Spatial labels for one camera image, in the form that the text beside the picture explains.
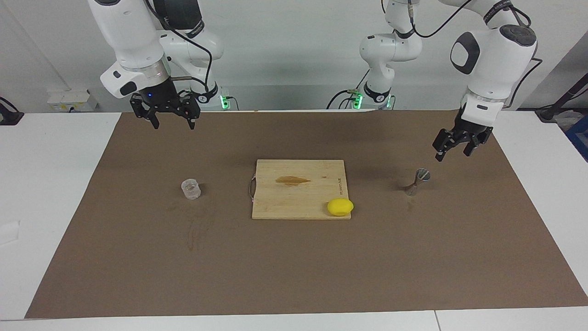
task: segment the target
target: clear plastic cup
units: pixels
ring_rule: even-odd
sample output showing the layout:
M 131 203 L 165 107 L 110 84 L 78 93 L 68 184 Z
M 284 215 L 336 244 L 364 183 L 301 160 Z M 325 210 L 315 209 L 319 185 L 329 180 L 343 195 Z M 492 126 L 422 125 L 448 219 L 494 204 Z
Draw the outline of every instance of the clear plastic cup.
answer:
M 182 183 L 182 191 L 184 196 L 189 200 L 196 200 L 202 194 L 202 190 L 195 179 L 186 179 Z

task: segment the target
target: stain on cutting board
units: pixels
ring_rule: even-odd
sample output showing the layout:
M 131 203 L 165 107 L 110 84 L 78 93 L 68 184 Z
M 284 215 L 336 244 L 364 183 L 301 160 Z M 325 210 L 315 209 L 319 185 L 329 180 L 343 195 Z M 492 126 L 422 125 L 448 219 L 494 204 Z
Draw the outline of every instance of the stain on cutting board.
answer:
M 280 178 L 276 179 L 276 183 L 284 184 L 286 186 L 298 186 L 300 184 L 308 182 L 310 182 L 310 180 L 295 176 L 281 176 Z

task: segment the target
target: white wall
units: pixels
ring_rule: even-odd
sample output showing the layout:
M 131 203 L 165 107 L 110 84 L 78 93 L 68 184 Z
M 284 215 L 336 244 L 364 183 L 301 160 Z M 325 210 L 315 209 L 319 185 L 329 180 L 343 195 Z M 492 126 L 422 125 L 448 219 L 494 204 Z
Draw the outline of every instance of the white wall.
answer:
M 572 48 L 555 69 L 524 102 L 524 107 L 542 107 L 555 103 L 588 73 L 588 34 Z M 588 93 L 565 105 L 566 108 L 588 108 Z
M 0 0 L 0 5 L 2 2 L 9 8 L 9 12 L 0 11 L 2 95 L 26 105 L 25 110 L 48 111 L 42 92 L 63 85 L 61 76 L 71 88 L 90 89 L 104 110 L 130 110 L 126 100 L 115 100 L 101 87 L 99 76 L 115 58 L 86 1 Z M 248 109 L 324 108 L 335 92 L 355 87 L 367 70 L 359 56 L 360 40 L 390 32 L 377 0 L 200 3 L 207 27 L 226 44 L 225 56 L 213 66 L 217 80 Z M 540 40 L 537 56 L 545 63 L 526 81 L 515 107 L 588 30 L 586 1 L 569 1 L 563 6 L 548 0 L 518 0 L 516 5 L 533 18 Z M 417 24 L 421 31 L 429 32 L 454 10 L 435 0 L 423 0 Z M 7 15 L 18 20 L 20 34 L 6 29 Z M 480 17 L 464 11 L 434 38 L 425 40 L 419 59 L 395 64 L 397 108 L 457 107 L 467 77 L 453 68 L 449 52 L 462 32 L 479 28 L 484 28 Z M 23 46 L 27 42 L 21 41 L 22 35 L 30 36 L 29 46 L 36 47 L 50 65 L 38 64 L 27 54 L 31 50 Z M 12 79 L 15 74 L 22 79 Z

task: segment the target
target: wire handle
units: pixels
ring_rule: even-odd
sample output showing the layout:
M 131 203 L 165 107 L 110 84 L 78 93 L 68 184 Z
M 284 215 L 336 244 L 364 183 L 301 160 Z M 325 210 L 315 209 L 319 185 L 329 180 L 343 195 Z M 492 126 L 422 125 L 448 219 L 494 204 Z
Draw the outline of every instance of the wire handle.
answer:
M 251 189 L 253 188 L 253 182 L 257 182 L 257 178 L 255 176 L 256 174 L 253 174 L 253 177 L 251 177 L 251 180 L 249 181 L 249 197 L 251 198 L 251 202 L 255 202 L 255 199 L 253 198 L 255 192 L 251 193 Z

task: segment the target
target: green indicator light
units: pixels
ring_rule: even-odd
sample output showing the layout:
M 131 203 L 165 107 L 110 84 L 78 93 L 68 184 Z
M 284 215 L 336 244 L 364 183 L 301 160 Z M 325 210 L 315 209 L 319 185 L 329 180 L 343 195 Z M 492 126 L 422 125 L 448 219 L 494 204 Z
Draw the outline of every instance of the green indicator light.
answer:
M 353 107 L 355 109 L 360 109 L 362 107 L 362 101 L 363 101 L 363 95 L 358 94 L 358 96 L 355 98 L 355 101 L 353 102 Z
M 223 109 L 223 110 L 227 110 L 227 109 L 229 109 L 229 106 L 230 106 L 230 104 L 229 104 L 229 101 L 227 101 L 227 100 L 225 99 L 225 97 L 223 97 L 222 95 L 221 95 L 221 97 L 220 97 L 220 101 L 221 101 L 221 103 L 222 103 L 222 109 Z

